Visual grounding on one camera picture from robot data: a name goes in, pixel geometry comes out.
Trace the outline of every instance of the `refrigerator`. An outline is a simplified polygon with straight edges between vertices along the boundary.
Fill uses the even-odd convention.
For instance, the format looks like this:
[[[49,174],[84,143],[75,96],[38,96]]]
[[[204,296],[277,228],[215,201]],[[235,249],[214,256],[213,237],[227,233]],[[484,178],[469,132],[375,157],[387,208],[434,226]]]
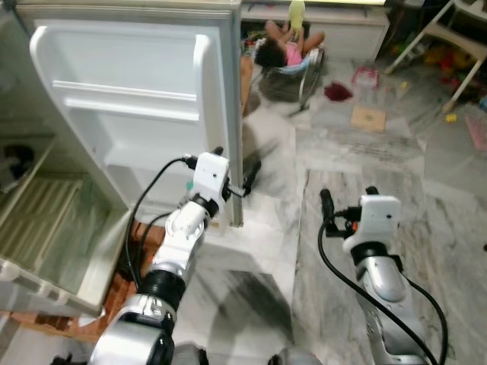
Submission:
[[[102,310],[131,209],[169,160],[217,146],[242,184],[239,2],[18,1],[0,6],[0,152],[33,166],[0,193],[0,309]],[[175,209],[171,167],[136,218]],[[225,219],[243,223],[231,199]]]

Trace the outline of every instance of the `black cable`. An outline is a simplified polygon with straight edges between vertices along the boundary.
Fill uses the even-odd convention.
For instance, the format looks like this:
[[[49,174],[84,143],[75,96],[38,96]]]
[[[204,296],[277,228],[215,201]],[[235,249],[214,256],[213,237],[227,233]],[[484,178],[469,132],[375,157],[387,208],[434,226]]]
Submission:
[[[149,190],[152,189],[152,186],[154,186],[154,184],[159,180],[159,178],[164,173],[164,171],[166,171],[167,168],[170,165],[172,165],[173,163],[179,162],[179,161],[184,162],[184,159],[181,158],[181,157],[180,158],[175,158],[174,160],[171,160],[168,163],[166,163],[166,165],[162,168],[162,170],[158,172],[158,174],[151,181],[151,183],[149,184],[149,186],[140,195],[140,197],[138,198],[137,202],[134,205],[134,208],[132,210],[132,213],[130,214],[129,222],[127,224],[127,229],[126,229],[126,232],[125,232],[125,242],[124,242],[124,245],[125,245],[125,255],[127,257],[127,264],[129,265],[130,275],[134,279],[135,287],[137,289],[140,286],[140,281],[138,280],[138,276],[137,276],[137,274],[135,272],[134,265],[132,263],[132,260],[130,259],[130,252],[129,252],[130,230],[132,229],[132,225],[134,224],[135,214],[137,213],[137,209],[138,209],[140,203],[142,202],[142,200],[145,198],[145,196],[147,195],[147,193],[149,192]]]
[[[447,350],[448,350],[448,326],[447,326],[447,319],[444,316],[443,311],[441,310],[439,304],[437,303],[436,300],[434,300],[433,296],[428,293],[425,289],[417,285],[412,280],[409,280],[406,276],[404,276],[406,280],[409,282],[409,284],[414,287],[419,293],[423,294],[426,299],[428,299],[429,303],[434,307],[434,310],[436,310],[436,313],[438,314],[438,317],[440,318],[440,323],[441,323],[441,352],[440,352],[440,360],[438,361],[439,365],[444,365],[446,359],[447,359]]]
[[[137,277],[140,282],[142,282],[142,273],[141,273],[141,267],[140,267],[140,258],[142,255],[142,248],[144,247],[145,240],[147,239],[147,235],[149,234],[149,230],[151,230],[152,226],[156,221],[159,221],[162,218],[167,217],[171,212],[169,213],[163,213],[159,214],[156,218],[154,218],[152,221],[149,222],[147,227],[144,229],[144,233],[142,234],[142,238],[138,242],[138,247],[137,247],[137,253],[135,254],[135,272],[137,273]]]
[[[391,321],[396,323],[412,340],[418,344],[418,346],[425,352],[426,356],[428,359],[431,361],[432,365],[438,365],[436,359],[434,358],[433,354],[429,350],[428,346],[423,342],[422,339],[420,339],[416,333],[414,333],[413,330],[411,330],[406,324],[404,324],[403,321],[401,321],[397,316],[389,311],[385,306],[383,306],[381,303],[379,303],[377,300],[375,300],[369,293],[367,293],[365,290],[363,290],[361,287],[359,287],[356,283],[348,279],[344,274],[342,274],[335,266],[332,265],[332,263],[328,260],[326,257],[325,251],[323,249],[323,233],[325,231],[326,225],[335,218],[335,215],[332,215],[328,217],[320,227],[320,232],[318,233],[318,251],[320,252],[321,259],[325,263],[325,265],[330,269],[330,271],[335,274],[338,279],[343,281],[345,284],[350,286],[351,289],[353,289],[355,292],[359,293],[360,295],[363,296],[366,300],[368,300],[370,303],[374,304],[383,314],[385,314]]]

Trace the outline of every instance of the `gray marble tile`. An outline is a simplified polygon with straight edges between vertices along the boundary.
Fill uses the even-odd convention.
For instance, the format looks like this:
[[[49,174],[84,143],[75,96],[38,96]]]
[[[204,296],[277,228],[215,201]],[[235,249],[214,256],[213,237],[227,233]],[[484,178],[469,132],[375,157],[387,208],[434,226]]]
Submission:
[[[270,358],[293,342],[291,310],[271,275],[198,267],[173,338],[212,354]]]
[[[332,162],[359,166],[380,164],[404,170],[412,160],[422,156],[422,150],[412,138],[357,129],[320,128],[296,130],[296,155],[305,163],[318,160],[326,165]]]
[[[436,128],[444,123],[441,108],[450,99],[450,90],[441,83],[441,73],[436,68],[404,68],[389,79],[408,83],[405,93],[399,98],[397,110],[406,117],[419,144],[425,147]]]
[[[296,196],[295,140],[294,126],[265,107],[243,121],[244,169],[256,158],[262,161],[255,191],[283,200]]]
[[[397,135],[406,138],[412,137],[406,118],[402,112],[395,108],[398,100],[396,91],[392,92],[392,90],[396,90],[396,86],[384,84],[378,90],[360,87],[352,90],[356,92],[354,97],[343,102],[331,101],[323,95],[316,95],[316,97],[321,97],[323,100],[320,108],[311,116],[311,126],[361,131],[350,124],[350,119],[353,109],[356,106],[362,106],[369,109],[381,110],[386,113],[385,130],[381,134]]]
[[[266,365],[270,357],[235,356],[227,354],[208,354],[211,365]]]
[[[198,266],[271,274],[291,304],[300,210],[296,200],[253,192],[243,201],[242,227],[206,234]]]
[[[444,304],[458,363],[486,363],[487,210],[428,197],[437,298]]]
[[[325,62],[323,73],[323,85],[329,85],[334,81],[352,87],[352,78],[357,65],[351,59],[328,59]]]
[[[18,322],[13,319],[5,316],[0,317],[0,361],[2,361],[18,327]]]
[[[425,178],[487,198],[487,153],[473,147],[465,124],[465,116],[477,111],[460,107],[456,123],[438,125],[425,149]]]
[[[401,176],[387,170],[309,172],[292,304],[296,344],[310,349],[323,363],[371,363],[364,318],[355,296],[329,272],[317,254],[317,232],[322,220],[319,191],[328,187],[336,208],[341,208],[354,204],[369,183],[403,200],[403,219],[391,252],[400,254],[405,275],[429,291],[442,306],[450,329],[447,363],[485,363],[485,199],[465,192],[454,197],[453,189],[442,189],[438,184],[426,185],[426,191],[435,195],[425,194],[418,176]],[[353,278],[352,260],[343,253],[342,241],[324,242],[330,261]],[[413,300],[428,346],[438,354],[438,316],[418,293],[413,292]]]

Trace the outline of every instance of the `floor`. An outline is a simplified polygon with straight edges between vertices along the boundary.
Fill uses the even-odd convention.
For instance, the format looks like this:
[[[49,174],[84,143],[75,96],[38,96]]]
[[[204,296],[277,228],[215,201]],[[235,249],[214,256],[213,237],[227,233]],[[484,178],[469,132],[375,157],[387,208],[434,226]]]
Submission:
[[[319,88],[310,109],[293,117],[295,103],[271,101],[254,85],[243,152],[248,161],[261,158],[263,168],[244,202],[244,226],[207,235],[174,332],[176,343],[206,347],[210,363],[265,364],[290,345],[310,350],[323,364],[373,363],[361,309],[320,261],[317,232],[323,187],[336,208],[344,208],[375,185],[403,203],[393,250],[406,274],[444,309],[447,363],[487,364],[487,154],[473,148],[464,123],[465,115],[482,112],[461,106],[458,121],[447,124],[441,105],[448,93],[438,73],[423,67],[381,75],[377,91],[353,89],[357,65],[327,60],[323,76],[324,85],[350,87],[352,100],[331,102]],[[356,104],[385,110],[385,132],[352,128]],[[341,242],[327,240],[326,250],[353,277]],[[437,316],[420,296],[414,300],[438,354]],[[22,331],[0,365],[28,363],[11,357],[25,343],[17,338]]]

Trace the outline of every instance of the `cardboard piece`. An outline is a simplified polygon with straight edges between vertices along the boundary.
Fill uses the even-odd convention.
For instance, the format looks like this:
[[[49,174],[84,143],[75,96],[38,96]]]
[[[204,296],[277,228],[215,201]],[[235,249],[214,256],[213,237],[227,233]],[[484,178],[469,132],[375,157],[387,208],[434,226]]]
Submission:
[[[350,123],[354,127],[367,129],[368,131],[383,132],[386,128],[386,112],[356,106],[353,109]]]

